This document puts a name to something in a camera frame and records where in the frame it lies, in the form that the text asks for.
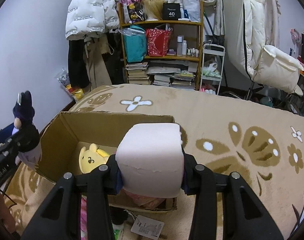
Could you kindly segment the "left hand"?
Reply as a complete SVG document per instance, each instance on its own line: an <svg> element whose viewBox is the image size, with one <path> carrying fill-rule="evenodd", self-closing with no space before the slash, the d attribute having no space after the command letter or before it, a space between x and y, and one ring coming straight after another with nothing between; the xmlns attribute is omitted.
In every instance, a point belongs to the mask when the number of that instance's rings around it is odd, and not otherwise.
<svg viewBox="0 0 304 240"><path fill-rule="evenodd" d="M0 220L8 231L10 231L11 228L11 222L9 216L10 216L9 210L5 205L2 194L0 193Z"/></svg>

